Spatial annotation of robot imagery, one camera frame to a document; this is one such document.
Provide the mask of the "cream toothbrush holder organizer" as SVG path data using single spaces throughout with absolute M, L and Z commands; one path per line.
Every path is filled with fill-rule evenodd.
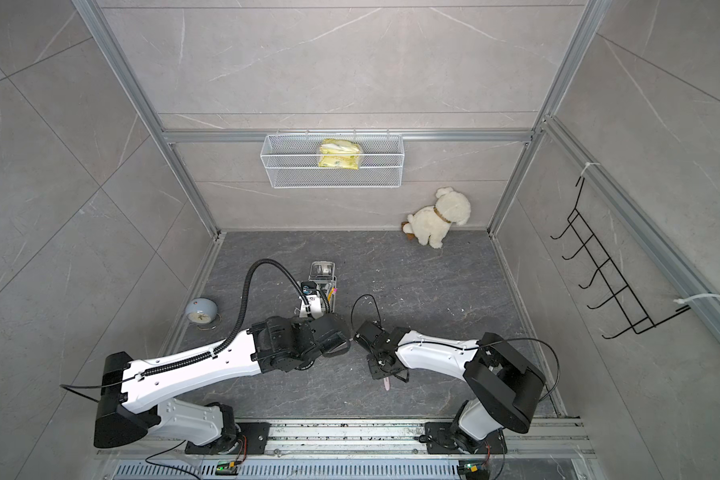
M 336 264 L 331 261 L 314 261 L 310 266 L 309 280 L 316 282 L 323 291 L 326 313 L 332 313 L 335 307 L 335 298 L 329 301 L 327 296 L 332 287 L 337 289 Z

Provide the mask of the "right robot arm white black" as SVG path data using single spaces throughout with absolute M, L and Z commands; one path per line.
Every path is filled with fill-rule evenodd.
M 509 339 L 486 333 L 478 340 L 457 341 L 378 322 L 365 322 L 354 341 L 367 351 L 375 380 L 410 380 L 412 370 L 427 370 L 464 381 L 474 398 L 466 401 L 436 441 L 447 450 L 476 453 L 500 430 L 529 431 L 542 390 L 544 374 L 516 350 Z

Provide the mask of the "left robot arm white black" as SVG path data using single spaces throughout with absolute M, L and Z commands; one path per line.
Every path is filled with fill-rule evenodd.
M 320 357 L 349 349 L 350 333 L 336 314 L 317 319 L 274 316 L 215 342 L 179 354 L 135 360 L 125 352 L 105 360 L 93 444 L 110 449 L 146 437 L 186 442 L 191 454 L 221 454 L 242 440 L 233 409 L 180 395 L 221 381 L 271 371 L 306 370 Z

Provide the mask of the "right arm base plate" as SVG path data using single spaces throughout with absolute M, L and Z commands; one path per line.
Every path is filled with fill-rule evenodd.
M 417 438 L 427 448 L 427 453 L 434 454 L 505 454 L 506 441 L 501 430 L 490 433 L 483 440 L 474 440 L 461 430 L 457 430 L 447 422 L 427 422 L 424 433 Z

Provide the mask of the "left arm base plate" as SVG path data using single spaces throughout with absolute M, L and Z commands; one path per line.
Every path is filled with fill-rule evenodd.
M 268 422 L 238 423 L 230 434 L 224 433 L 207 445 L 197 446 L 188 442 L 184 452 L 188 455 L 263 455 L 270 428 Z

